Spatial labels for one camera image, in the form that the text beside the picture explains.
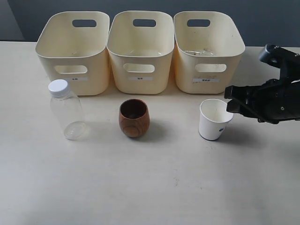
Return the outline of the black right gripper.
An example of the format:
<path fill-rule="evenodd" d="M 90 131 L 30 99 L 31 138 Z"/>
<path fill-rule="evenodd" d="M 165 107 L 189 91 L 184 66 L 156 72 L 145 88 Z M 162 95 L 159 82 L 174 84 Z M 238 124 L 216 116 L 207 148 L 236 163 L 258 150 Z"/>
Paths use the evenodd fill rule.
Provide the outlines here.
<path fill-rule="evenodd" d="M 247 100 L 251 112 L 235 101 L 248 97 L 248 86 L 228 86 L 224 98 L 231 99 L 226 111 L 237 113 L 244 117 L 252 117 L 251 112 L 259 122 L 278 124 L 282 121 L 300 120 L 300 82 L 280 82 L 269 80 L 261 86 L 254 86 Z"/>

